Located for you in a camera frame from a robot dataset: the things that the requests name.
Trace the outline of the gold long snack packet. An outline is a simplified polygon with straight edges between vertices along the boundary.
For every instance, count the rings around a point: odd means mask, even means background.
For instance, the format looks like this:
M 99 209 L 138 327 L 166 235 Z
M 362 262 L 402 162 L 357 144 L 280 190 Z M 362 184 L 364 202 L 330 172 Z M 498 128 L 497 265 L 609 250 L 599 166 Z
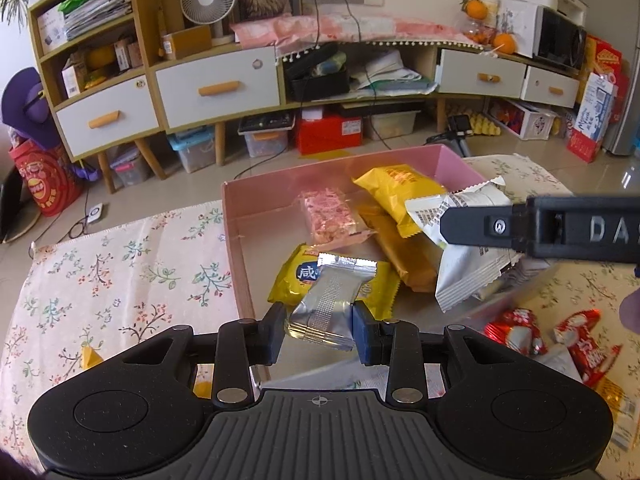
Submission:
M 375 240 L 400 280 L 413 292 L 435 291 L 442 253 L 424 234 L 402 238 L 395 220 L 378 205 L 362 205 L 358 214 L 374 231 Z

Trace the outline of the white microwave oven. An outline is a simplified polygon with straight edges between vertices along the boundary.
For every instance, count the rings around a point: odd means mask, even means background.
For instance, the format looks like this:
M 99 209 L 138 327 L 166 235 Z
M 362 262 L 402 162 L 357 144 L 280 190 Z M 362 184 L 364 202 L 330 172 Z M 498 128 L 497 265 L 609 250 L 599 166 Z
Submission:
M 586 30 L 548 6 L 499 0 L 497 30 L 513 37 L 518 55 L 567 70 L 582 67 Z

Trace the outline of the yellow salted cracker packet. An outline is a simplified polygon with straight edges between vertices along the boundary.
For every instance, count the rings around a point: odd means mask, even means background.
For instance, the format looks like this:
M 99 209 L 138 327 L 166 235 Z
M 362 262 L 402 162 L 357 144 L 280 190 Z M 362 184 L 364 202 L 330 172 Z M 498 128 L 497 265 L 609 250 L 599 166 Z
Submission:
M 315 255 L 309 246 L 300 244 L 274 279 L 268 301 L 296 308 L 306 302 L 308 292 L 325 294 L 336 300 L 362 301 L 382 321 L 393 317 L 399 285 L 398 274 L 386 261 Z

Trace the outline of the low curved tv cabinet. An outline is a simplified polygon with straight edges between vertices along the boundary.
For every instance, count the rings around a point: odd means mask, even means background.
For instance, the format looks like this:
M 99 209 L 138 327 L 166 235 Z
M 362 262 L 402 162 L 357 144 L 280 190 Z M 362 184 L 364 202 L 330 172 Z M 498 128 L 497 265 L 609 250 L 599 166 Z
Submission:
M 446 105 L 453 99 L 491 96 L 526 102 L 572 107 L 579 88 L 578 71 L 559 68 L 530 58 L 485 51 L 451 41 L 382 41 L 338 44 L 357 64 L 374 52 L 399 51 L 405 66 L 436 82 L 428 96 L 407 94 L 407 100 L 433 101 L 437 130 L 446 126 Z

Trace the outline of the orange fruit lower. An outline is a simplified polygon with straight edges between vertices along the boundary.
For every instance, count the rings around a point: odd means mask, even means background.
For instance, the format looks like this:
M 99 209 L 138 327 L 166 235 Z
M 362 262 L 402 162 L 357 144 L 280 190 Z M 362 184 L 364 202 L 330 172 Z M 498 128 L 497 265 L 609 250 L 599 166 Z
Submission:
M 513 35 L 507 32 L 498 32 L 492 40 L 492 50 L 496 53 L 514 55 L 518 50 L 518 44 Z

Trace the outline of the clear bin with keyboard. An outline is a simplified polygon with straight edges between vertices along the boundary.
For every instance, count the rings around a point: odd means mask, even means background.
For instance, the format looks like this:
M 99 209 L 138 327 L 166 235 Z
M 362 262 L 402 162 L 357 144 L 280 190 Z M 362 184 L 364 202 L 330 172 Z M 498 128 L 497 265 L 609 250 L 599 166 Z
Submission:
M 295 115 L 285 110 L 240 119 L 238 133 L 251 158 L 270 157 L 288 149 L 288 135 L 295 126 Z

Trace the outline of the white desk fan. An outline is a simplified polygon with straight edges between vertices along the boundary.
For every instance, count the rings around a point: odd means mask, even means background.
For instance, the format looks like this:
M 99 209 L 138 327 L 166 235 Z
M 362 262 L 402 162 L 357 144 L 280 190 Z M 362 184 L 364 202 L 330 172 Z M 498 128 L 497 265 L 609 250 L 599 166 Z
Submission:
M 235 6 L 235 0 L 180 0 L 183 15 L 195 25 L 208 26 L 213 31 L 214 46 L 231 44 L 232 34 L 224 31 L 224 20 Z

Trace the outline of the blue lid storage bin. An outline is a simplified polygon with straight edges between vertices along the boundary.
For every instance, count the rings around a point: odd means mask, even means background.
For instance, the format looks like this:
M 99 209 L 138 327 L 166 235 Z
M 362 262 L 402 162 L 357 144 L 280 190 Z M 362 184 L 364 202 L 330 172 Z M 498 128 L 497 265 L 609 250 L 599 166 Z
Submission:
M 216 164 L 215 130 L 212 126 L 171 133 L 167 140 L 188 174 Z

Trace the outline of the clear orange label packet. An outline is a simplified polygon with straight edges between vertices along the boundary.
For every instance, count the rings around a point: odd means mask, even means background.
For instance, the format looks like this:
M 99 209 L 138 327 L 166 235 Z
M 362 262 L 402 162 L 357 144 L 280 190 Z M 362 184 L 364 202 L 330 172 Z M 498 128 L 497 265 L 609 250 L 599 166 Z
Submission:
M 638 396 L 630 396 L 608 378 L 603 378 L 596 390 L 612 412 L 614 428 L 611 441 L 623 451 L 631 451 L 637 445 L 639 437 Z

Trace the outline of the white nut mix packet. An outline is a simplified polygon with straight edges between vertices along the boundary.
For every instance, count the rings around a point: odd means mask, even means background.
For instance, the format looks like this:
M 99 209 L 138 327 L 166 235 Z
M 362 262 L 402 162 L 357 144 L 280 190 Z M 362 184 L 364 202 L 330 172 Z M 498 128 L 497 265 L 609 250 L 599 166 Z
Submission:
M 485 301 L 496 292 L 510 292 L 535 281 L 552 264 L 519 255 L 512 249 L 466 246 L 448 242 L 444 215 L 452 208 L 509 206 L 506 181 L 495 177 L 459 192 L 413 198 L 405 202 L 408 215 L 426 237 L 442 250 L 435 299 L 448 312 L 465 300 Z

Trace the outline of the red candy packet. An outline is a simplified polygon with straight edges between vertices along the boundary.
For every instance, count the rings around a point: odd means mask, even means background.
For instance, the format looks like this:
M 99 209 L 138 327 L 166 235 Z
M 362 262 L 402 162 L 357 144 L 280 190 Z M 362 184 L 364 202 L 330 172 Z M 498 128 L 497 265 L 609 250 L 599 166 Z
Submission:
M 547 346 L 542 339 L 537 317 L 528 309 L 515 308 L 502 311 L 484 327 L 491 340 L 523 356 L 542 356 Z
M 600 319 L 600 311 L 597 309 L 579 311 L 553 329 L 555 341 L 570 352 L 580 380 L 590 388 L 596 388 L 605 378 L 623 349 L 620 344 L 604 348 L 597 343 L 591 331 Z

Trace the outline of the yellow waffle sandwich packet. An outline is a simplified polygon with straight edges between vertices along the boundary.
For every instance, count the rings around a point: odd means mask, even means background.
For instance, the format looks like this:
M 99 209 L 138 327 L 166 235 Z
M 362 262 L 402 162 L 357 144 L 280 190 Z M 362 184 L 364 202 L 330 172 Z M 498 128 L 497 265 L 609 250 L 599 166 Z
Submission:
M 447 193 L 440 183 L 406 164 L 375 167 L 352 182 L 366 190 L 396 221 L 402 238 L 415 236 L 421 231 L 409 216 L 406 201 Z

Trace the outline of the silver small packet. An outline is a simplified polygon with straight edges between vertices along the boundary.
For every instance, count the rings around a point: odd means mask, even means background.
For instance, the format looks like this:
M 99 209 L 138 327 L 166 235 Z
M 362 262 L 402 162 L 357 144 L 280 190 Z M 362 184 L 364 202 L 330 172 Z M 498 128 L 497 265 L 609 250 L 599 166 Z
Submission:
M 312 344 L 352 351 L 352 305 L 377 270 L 372 260 L 322 252 L 318 278 L 286 320 L 288 334 Z

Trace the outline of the pink nougat snack bar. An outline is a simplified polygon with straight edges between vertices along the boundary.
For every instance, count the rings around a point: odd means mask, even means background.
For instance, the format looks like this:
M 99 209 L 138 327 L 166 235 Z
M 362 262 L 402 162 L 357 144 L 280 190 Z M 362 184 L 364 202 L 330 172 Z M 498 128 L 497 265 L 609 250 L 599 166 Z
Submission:
M 337 188 L 301 192 L 298 202 L 316 254 L 363 244 L 375 234 Z

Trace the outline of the purple plush toy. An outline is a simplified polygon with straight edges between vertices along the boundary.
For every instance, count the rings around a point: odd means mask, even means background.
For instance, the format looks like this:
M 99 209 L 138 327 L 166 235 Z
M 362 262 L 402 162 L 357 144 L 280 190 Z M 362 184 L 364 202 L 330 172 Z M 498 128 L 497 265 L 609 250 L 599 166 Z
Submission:
M 65 151 L 61 133 L 54 123 L 39 73 L 33 67 L 23 68 L 11 77 L 1 92 L 1 180 L 4 180 L 21 158 L 23 147 L 29 153 L 48 155 L 71 177 L 96 182 L 102 171 L 88 162 L 71 162 Z

